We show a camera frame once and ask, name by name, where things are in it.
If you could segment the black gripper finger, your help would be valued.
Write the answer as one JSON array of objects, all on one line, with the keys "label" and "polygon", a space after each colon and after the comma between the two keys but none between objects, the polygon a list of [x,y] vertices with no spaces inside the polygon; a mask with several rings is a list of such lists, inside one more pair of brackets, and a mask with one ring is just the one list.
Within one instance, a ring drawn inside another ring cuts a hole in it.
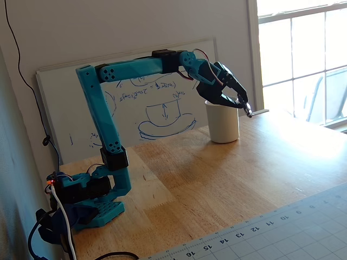
[{"label": "black gripper finger", "polygon": [[237,97],[244,103],[248,103],[248,95],[242,84],[236,79],[234,75],[230,75],[227,86],[237,93]]},{"label": "black gripper finger", "polygon": [[226,96],[224,94],[221,94],[217,98],[216,104],[221,105],[221,106],[226,106],[226,107],[238,108],[238,109],[243,108],[242,104],[237,103],[235,100],[233,100],[232,98],[230,98],[229,96]]}]

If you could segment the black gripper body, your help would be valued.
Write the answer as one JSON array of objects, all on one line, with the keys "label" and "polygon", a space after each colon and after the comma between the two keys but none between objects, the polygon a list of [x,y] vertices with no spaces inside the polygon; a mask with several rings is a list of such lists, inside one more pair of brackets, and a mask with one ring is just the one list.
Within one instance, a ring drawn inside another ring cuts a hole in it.
[{"label": "black gripper body", "polygon": [[220,62],[215,62],[213,68],[219,69],[219,74],[217,78],[222,82],[222,84],[216,83],[213,84],[207,84],[200,82],[197,86],[197,92],[198,94],[204,98],[206,101],[209,101],[210,103],[216,105],[217,98],[223,94],[223,90],[227,86],[228,80],[230,75],[233,75],[231,71],[225,67]]}]

